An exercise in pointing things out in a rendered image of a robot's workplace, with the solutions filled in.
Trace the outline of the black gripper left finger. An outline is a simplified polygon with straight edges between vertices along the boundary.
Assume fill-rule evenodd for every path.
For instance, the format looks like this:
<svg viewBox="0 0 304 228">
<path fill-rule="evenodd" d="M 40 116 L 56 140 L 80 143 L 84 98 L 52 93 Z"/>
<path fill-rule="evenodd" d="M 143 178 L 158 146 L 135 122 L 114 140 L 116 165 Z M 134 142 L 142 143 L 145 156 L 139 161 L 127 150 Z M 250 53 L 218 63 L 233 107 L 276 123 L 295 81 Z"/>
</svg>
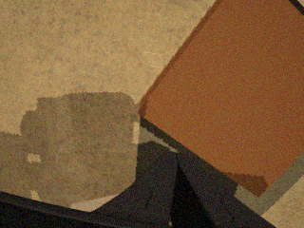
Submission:
<svg viewBox="0 0 304 228">
<path fill-rule="evenodd" d="M 0 228 L 174 228 L 176 152 L 166 151 L 117 197 L 91 212 L 0 191 Z"/>
</svg>

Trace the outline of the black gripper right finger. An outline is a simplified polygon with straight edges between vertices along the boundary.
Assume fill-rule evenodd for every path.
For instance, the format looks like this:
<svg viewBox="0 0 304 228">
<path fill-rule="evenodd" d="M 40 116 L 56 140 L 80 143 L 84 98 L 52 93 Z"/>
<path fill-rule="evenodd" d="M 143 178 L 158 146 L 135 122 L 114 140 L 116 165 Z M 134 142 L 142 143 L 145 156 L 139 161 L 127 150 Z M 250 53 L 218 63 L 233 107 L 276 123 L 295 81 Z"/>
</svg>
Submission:
<svg viewBox="0 0 304 228">
<path fill-rule="evenodd" d="M 171 223 L 174 228 L 275 228 L 233 197 L 185 153 L 178 156 Z"/>
</svg>

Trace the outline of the brown square block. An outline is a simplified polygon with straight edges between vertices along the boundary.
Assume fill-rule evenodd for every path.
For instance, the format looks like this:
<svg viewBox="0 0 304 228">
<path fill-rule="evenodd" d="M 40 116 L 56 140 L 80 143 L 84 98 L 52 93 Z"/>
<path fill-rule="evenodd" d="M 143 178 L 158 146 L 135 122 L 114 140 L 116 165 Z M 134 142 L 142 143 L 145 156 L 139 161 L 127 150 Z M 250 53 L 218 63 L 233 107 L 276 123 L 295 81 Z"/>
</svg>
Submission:
<svg viewBox="0 0 304 228">
<path fill-rule="evenodd" d="M 138 113 L 259 197 L 304 153 L 304 15 L 216 1 Z"/>
</svg>

